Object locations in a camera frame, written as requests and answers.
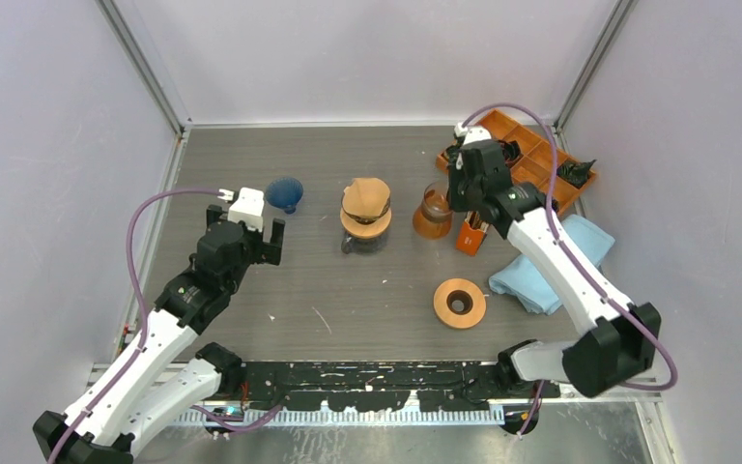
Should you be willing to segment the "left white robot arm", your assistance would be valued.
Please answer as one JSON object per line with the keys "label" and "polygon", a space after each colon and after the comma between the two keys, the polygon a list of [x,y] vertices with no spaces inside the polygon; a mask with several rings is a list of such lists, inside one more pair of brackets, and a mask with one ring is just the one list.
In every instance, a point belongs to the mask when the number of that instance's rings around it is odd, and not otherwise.
{"label": "left white robot arm", "polygon": [[229,306],[250,266],[279,265],[284,229],[284,220],[274,219],[266,240],[260,219],[234,207],[209,207],[188,267],[164,286],[130,345],[65,412],[46,411],[34,423],[43,457],[50,463],[131,463],[199,401],[237,395],[242,361],[217,343],[204,346],[162,385],[155,381]]}

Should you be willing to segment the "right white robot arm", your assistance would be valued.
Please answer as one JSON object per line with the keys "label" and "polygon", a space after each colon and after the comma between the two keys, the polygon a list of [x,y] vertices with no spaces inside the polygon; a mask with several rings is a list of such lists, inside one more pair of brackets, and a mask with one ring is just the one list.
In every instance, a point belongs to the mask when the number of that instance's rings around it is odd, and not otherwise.
{"label": "right white robot arm", "polygon": [[507,350],[500,389],[519,397],[535,381],[568,383],[581,395],[630,387],[659,348],[662,317],[650,303],[634,304],[610,284],[575,245],[531,183],[514,184],[494,139],[463,144],[448,166],[448,202],[454,212],[476,212],[536,267],[555,291],[580,337],[576,341],[520,343]]}

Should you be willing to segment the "grey glass coffee server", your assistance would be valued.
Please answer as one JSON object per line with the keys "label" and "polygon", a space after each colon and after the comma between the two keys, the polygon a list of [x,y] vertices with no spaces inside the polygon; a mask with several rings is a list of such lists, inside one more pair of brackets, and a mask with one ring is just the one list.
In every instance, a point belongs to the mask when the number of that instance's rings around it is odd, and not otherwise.
{"label": "grey glass coffee server", "polygon": [[353,235],[347,229],[343,230],[343,239],[340,243],[340,250],[344,254],[361,254],[371,255],[380,252],[385,248],[388,241],[388,231],[384,231],[381,234],[371,237],[362,238],[357,235]]}

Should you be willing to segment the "brown paper coffee filter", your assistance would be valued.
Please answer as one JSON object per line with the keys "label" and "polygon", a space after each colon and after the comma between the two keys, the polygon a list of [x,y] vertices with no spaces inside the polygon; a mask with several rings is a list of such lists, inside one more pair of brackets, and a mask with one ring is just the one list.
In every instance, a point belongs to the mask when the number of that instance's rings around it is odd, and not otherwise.
{"label": "brown paper coffee filter", "polygon": [[341,208],[356,215],[374,215],[390,208],[390,188],[379,178],[354,178],[344,189]]}

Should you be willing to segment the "amber glass carafe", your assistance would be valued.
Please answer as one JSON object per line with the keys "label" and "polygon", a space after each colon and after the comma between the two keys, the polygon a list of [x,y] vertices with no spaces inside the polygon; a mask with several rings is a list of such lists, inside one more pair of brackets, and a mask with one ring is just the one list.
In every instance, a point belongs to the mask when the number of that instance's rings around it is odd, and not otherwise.
{"label": "amber glass carafe", "polygon": [[424,190],[413,215],[414,231],[420,237],[438,240],[449,233],[453,212],[448,205],[447,190],[447,181],[436,181]]}

